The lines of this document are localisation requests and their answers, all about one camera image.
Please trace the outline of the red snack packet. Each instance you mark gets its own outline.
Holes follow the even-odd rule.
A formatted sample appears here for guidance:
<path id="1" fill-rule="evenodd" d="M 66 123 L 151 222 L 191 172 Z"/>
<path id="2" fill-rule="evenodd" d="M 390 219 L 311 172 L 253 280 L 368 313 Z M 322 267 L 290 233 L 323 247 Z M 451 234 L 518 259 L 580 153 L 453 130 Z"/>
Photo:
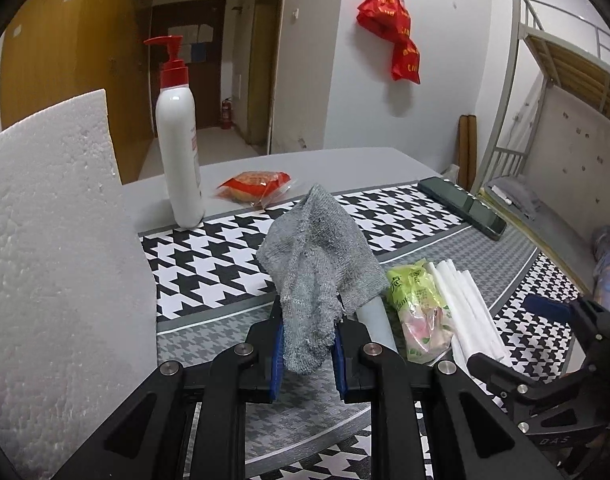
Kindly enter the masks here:
<path id="1" fill-rule="evenodd" d="M 220 197 L 266 208 L 291 188 L 292 178 L 281 171 L 244 171 L 217 188 Z"/>

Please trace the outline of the red hanging bags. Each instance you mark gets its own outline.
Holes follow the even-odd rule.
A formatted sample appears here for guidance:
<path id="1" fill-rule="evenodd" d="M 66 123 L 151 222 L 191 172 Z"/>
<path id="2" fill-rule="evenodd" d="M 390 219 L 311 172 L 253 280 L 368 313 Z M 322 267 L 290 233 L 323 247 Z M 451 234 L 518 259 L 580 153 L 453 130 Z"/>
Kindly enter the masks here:
<path id="1" fill-rule="evenodd" d="M 391 77 L 419 84 L 420 50 L 411 39 L 411 16 L 404 0 L 363 0 L 357 6 L 357 23 L 392 45 Z"/>

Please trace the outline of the white red pump bottle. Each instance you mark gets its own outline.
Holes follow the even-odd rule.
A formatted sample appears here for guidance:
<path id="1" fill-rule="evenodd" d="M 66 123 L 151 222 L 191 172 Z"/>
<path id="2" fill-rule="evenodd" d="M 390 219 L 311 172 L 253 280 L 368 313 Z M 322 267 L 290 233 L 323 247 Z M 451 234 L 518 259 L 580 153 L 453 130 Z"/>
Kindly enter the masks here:
<path id="1" fill-rule="evenodd" d="M 147 46 L 164 46 L 167 60 L 160 68 L 160 92 L 155 104 L 155 125 L 171 210 L 179 228 L 192 229 L 202 221 L 205 208 L 201 191 L 195 103 L 189 70 L 179 56 L 182 36 L 157 36 Z"/>

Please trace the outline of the white plastic bags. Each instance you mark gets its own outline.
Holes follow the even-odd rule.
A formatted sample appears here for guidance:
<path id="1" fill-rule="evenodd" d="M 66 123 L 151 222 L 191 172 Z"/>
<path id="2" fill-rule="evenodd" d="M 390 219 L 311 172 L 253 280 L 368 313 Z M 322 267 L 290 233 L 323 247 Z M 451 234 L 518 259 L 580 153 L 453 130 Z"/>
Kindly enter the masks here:
<path id="1" fill-rule="evenodd" d="M 427 262 L 424 268 L 433 278 L 449 312 L 454 332 L 451 352 L 456 364 L 469 373 L 468 360 L 474 354 L 482 353 L 493 361 L 510 366 L 510 352 L 470 271 L 458 270 L 450 259 L 437 264 Z"/>

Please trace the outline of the houndstooth table mat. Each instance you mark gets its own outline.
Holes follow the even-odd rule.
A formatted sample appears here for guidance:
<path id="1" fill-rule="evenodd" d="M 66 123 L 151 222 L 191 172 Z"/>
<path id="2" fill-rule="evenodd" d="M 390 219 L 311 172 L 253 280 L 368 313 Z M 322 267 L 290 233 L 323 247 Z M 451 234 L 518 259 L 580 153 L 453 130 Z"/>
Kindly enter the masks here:
<path id="1" fill-rule="evenodd" d="M 323 345 L 342 316 L 415 363 L 450 348 L 457 307 L 488 312 L 465 344 L 545 382 L 562 372 L 572 335 L 527 312 L 533 294 L 577 287 L 514 226 L 498 240 L 468 226 L 413 183 L 285 202 L 142 234 L 156 284 L 161 360 L 212 360 L 288 294 L 289 356 L 277 399 L 247 409 L 247 474 L 255 479 L 365 478 L 370 411 L 346 404 Z"/>

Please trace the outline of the wooden wardrobe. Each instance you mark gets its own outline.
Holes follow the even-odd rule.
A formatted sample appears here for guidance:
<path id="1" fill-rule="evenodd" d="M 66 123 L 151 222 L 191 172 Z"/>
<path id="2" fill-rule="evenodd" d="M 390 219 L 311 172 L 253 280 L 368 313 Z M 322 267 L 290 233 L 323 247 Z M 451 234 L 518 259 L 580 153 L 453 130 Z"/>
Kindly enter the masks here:
<path id="1" fill-rule="evenodd" d="M 26 0 L 2 42 L 2 126 L 102 89 L 120 177 L 137 180 L 153 139 L 145 45 L 152 1 Z"/>

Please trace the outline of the brown rolled mat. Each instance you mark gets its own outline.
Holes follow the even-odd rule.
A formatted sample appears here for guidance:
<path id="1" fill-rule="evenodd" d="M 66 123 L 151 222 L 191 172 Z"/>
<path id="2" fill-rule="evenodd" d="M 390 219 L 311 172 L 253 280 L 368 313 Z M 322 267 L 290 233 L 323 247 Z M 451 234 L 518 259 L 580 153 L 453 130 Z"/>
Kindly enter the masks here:
<path id="1" fill-rule="evenodd" d="M 461 115 L 458 122 L 458 184 L 470 191 L 476 177 L 477 120 Z"/>

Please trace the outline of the wooden side door frame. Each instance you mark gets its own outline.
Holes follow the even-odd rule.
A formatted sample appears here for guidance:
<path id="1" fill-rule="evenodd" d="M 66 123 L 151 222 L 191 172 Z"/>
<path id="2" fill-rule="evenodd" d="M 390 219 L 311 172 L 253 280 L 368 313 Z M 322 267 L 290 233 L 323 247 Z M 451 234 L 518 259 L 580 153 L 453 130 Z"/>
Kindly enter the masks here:
<path id="1" fill-rule="evenodd" d="M 247 143 L 261 155 L 270 151 L 283 2 L 254 0 L 247 80 Z"/>

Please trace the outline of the white foam box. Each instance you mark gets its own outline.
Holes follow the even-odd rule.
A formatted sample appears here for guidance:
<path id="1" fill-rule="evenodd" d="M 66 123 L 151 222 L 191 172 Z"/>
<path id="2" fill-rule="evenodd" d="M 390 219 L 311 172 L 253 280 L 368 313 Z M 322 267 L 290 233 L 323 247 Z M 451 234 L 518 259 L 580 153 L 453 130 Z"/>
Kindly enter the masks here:
<path id="1" fill-rule="evenodd" d="M 154 370 L 156 290 L 106 95 L 0 133 L 0 446 L 51 477 Z"/>

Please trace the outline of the green pink plastic packet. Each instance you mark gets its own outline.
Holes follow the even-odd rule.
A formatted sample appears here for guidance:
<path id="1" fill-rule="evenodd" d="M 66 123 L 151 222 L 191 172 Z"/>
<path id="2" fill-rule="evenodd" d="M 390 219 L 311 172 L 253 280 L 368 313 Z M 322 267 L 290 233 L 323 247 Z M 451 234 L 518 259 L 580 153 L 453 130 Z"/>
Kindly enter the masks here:
<path id="1" fill-rule="evenodd" d="M 450 348 L 454 335 L 450 310 L 439 293 L 427 260 L 393 266 L 386 271 L 387 303 L 397 313 L 405 339 L 406 359 L 427 364 Z"/>

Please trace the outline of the dark brown entrance door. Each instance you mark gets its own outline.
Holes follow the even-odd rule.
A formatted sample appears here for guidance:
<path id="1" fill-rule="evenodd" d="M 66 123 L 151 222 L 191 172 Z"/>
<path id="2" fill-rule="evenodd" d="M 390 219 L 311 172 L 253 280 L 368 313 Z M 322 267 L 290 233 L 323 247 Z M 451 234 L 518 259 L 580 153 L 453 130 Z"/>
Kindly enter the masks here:
<path id="1" fill-rule="evenodd" d="M 183 37 L 179 58 L 188 67 L 198 130 L 220 122 L 225 10 L 226 0 L 191 0 L 152 8 L 151 37 Z"/>

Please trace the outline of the red fire extinguisher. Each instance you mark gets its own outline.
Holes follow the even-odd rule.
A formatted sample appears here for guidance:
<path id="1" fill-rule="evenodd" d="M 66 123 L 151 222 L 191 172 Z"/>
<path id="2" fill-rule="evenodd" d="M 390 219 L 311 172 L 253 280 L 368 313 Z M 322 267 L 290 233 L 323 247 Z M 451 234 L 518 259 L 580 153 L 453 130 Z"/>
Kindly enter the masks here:
<path id="1" fill-rule="evenodd" d="M 220 109 L 220 128 L 230 129 L 232 127 L 232 102 L 231 99 L 224 99 Z"/>

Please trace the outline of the grey knitted cloth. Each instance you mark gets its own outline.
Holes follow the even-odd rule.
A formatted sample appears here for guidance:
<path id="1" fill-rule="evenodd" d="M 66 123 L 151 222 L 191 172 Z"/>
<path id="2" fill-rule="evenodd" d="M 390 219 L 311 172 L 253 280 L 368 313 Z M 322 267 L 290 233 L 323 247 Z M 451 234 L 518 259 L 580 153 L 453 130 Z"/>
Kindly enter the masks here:
<path id="1" fill-rule="evenodd" d="M 355 220 L 319 184 L 273 222 L 256 258 L 281 303 L 284 365 L 300 375 L 322 366 L 341 318 L 389 286 Z"/>

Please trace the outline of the metal bunk bed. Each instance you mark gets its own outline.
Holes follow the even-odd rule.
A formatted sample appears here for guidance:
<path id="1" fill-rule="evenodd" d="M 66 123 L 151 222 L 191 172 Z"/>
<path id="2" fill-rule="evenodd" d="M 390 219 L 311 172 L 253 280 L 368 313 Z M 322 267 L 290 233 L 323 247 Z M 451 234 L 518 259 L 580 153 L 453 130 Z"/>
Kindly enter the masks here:
<path id="1" fill-rule="evenodd" d="M 610 226 L 610 30 L 547 0 L 511 0 L 506 69 L 474 182 L 589 290 Z"/>

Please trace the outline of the black smartphone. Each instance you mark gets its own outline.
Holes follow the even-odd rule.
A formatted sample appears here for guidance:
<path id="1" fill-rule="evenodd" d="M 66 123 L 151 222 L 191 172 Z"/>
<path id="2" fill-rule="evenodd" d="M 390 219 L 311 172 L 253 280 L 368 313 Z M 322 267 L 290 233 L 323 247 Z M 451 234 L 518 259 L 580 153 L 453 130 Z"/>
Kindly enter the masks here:
<path id="1" fill-rule="evenodd" d="M 500 240 L 506 231 L 506 221 L 484 202 L 447 179 L 422 179 L 417 187 L 432 200 L 443 205 L 452 214 L 470 223 L 491 240 Z"/>

